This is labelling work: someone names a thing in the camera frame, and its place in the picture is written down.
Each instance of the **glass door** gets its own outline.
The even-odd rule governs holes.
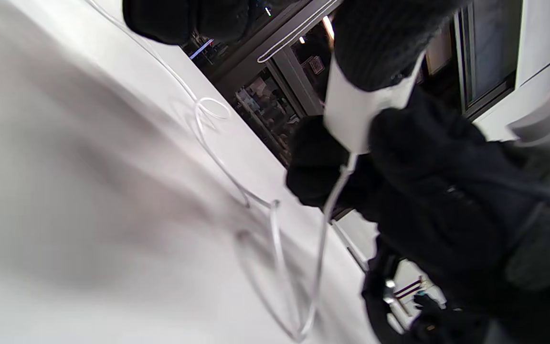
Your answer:
[[[476,118],[515,87],[522,0],[476,0],[454,18],[461,101]]]
[[[264,68],[236,90],[229,103],[277,159],[288,166],[288,140],[304,115],[290,102],[271,68]]]

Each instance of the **white cord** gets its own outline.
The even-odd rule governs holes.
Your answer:
[[[334,1],[335,0],[330,0],[327,4],[322,6],[318,11],[321,11],[327,5],[329,5]],[[275,267],[277,268],[277,274],[279,275],[279,283],[281,284],[281,290],[283,291],[284,298],[286,299],[286,308],[288,311],[288,316],[290,316],[290,320],[295,329],[293,331],[289,329],[284,329],[284,330],[287,333],[290,333],[292,335],[292,340],[294,340],[297,343],[302,342],[307,337],[310,330],[312,329],[313,324],[315,322],[315,315],[317,313],[319,287],[321,285],[321,277],[322,277],[323,263],[324,263],[324,252],[326,249],[328,222],[332,217],[332,211],[334,210],[334,206],[336,205],[336,201],[338,199],[339,194],[342,192],[343,187],[345,187],[345,183],[347,183],[347,179],[349,178],[349,176],[354,172],[358,155],[357,154],[349,155],[349,162],[347,166],[342,168],[341,175],[339,176],[337,182],[335,183],[334,188],[332,189],[332,192],[330,192],[330,195],[328,196],[328,199],[324,208],[324,216],[322,217],[322,220],[321,220],[318,259],[317,259],[317,266],[315,268],[314,281],[311,285],[311,290],[310,290],[309,309],[305,320],[301,321],[302,314],[300,312],[299,302],[297,301],[296,294],[294,291],[295,288],[294,288],[294,284],[292,283],[292,277],[290,276],[290,272],[288,272],[288,268],[286,265],[286,258],[284,257],[284,250],[283,250],[282,241],[281,241],[281,229],[279,227],[279,217],[277,215],[277,210],[279,209],[280,201],[274,200],[272,202],[268,202],[258,197],[256,194],[254,194],[250,190],[247,190],[241,183],[239,183],[235,179],[234,176],[232,176],[229,170],[227,170],[223,161],[221,161],[218,155],[216,155],[213,152],[213,150],[209,147],[209,145],[207,144],[207,141],[205,140],[203,123],[209,120],[207,116],[211,116],[216,119],[229,119],[232,115],[230,108],[214,98],[203,97],[203,98],[197,99],[196,94],[194,94],[194,92],[190,89],[188,84],[186,84],[185,81],[183,81],[182,78],[152,48],[152,46],[150,45],[150,42],[148,42],[146,39],[143,39],[142,37],[138,37],[134,35],[131,32],[131,30],[129,30],[124,24],[116,20],[114,17],[109,15],[109,13],[107,13],[107,11],[105,11],[105,9],[103,9],[103,7],[97,4],[94,0],[85,0],[85,2],[87,2],[96,11],[98,11],[98,13],[103,15],[105,19],[107,19],[113,25],[118,27],[121,31],[126,33],[126,35],[128,35],[128,37],[133,39],[133,41],[139,44],[139,46],[141,46],[148,54],[150,54],[150,56],[154,57],[160,63],[160,65],[164,67],[165,70],[169,72],[169,74],[171,74],[171,76],[175,80],[177,80],[177,82],[179,82],[181,87],[185,89],[188,96],[194,102],[195,126],[190,126],[190,128],[192,129],[192,132],[194,133],[196,139],[199,141],[199,143],[205,149],[205,151],[207,151],[207,154],[209,154],[209,156],[214,160],[216,165],[220,167],[220,169],[227,176],[227,178],[229,178],[231,182],[235,185],[235,187],[239,189],[239,191],[241,192],[245,200],[246,207],[250,207],[249,200],[251,198],[252,200],[256,201],[259,205],[262,205],[263,207],[268,208],[269,222],[271,227],[271,240],[273,244],[272,249],[273,249],[273,255],[275,256]],[[304,21],[301,24],[301,26],[306,22],[308,22],[309,19]],[[221,115],[217,115],[212,111],[209,111],[209,109],[207,109],[205,105],[203,105],[203,103],[205,102],[213,102],[220,105],[225,109],[227,115],[221,116]]]
[[[258,63],[265,63],[266,61],[269,61],[271,57],[273,57],[275,54],[280,52],[283,48],[286,47],[286,45],[292,43],[293,41],[296,41],[301,33],[308,29],[308,27],[311,25],[311,23],[316,20],[317,18],[321,18],[326,14],[326,11],[328,7],[338,0],[328,0],[323,6],[321,6],[317,11],[315,11],[312,15],[310,15],[307,19],[304,20],[304,22],[301,22],[296,28],[294,28],[290,33],[288,33],[284,38],[280,39],[277,43],[275,43],[269,50],[266,51],[266,53],[260,55],[258,59],[256,60]]]

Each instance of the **person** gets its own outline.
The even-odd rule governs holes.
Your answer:
[[[195,31],[234,41],[250,31],[264,6],[190,2],[124,0],[125,21],[162,43],[182,44]],[[363,91],[395,85],[464,4],[345,0],[333,22],[338,65]],[[188,11],[173,11],[179,8]],[[550,190],[535,172],[535,159],[508,143],[488,142],[460,113],[418,87],[406,109],[375,116],[369,142],[370,152],[358,159],[338,205],[379,224],[378,253],[369,262],[363,296],[381,341],[479,344],[491,340],[491,324],[497,323],[514,343],[550,343]],[[349,153],[321,116],[299,124],[290,150],[286,185],[301,203],[323,207]],[[386,273],[384,257],[415,262],[449,307],[419,297],[422,315],[410,331],[384,333],[383,285],[375,283]]]

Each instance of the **light fixture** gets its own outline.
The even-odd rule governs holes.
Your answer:
[[[332,22],[330,22],[330,18],[328,18],[328,16],[325,16],[321,19],[321,22],[324,24],[324,28],[326,29],[326,32],[328,32],[330,39],[334,39],[334,29],[332,28]]]

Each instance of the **black glove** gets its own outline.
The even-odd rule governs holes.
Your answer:
[[[330,155],[336,141],[306,138],[327,135],[323,129],[298,134],[288,187],[304,203],[319,205],[345,154]],[[550,341],[550,193],[523,171],[523,155],[486,142],[471,123],[419,90],[406,109],[376,116],[369,141],[357,179],[354,174],[343,190],[344,205],[378,222],[381,239],[448,299],[500,319],[524,343]]]
[[[127,26],[165,44],[181,45],[196,33],[217,41],[238,40],[251,30],[264,7],[281,8],[297,0],[123,0]]]

